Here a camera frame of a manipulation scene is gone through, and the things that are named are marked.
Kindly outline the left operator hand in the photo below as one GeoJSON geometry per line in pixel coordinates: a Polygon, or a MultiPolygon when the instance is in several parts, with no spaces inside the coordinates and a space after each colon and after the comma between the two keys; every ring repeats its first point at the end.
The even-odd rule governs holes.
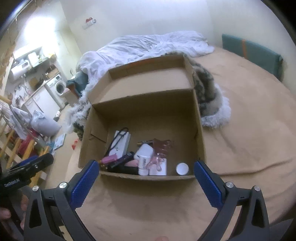
{"type": "MultiPolygon", "coordinates": [[[[26,195],[22,194],[22,198],[17,198],[20,200],[18,205],[21,209],[22,221],[20,222],[20,227],[23,230],[25,226],[26,211],[28,207],[29,199],[26,195]]],[[[13,224],[11,224],[11,212],[4,207],[1,207],[1,224],[3,225],[5,231],[4,234],[7,234],[10,237],[10,240],[23,240],[20,236],[20,232],[13,224]]]]}

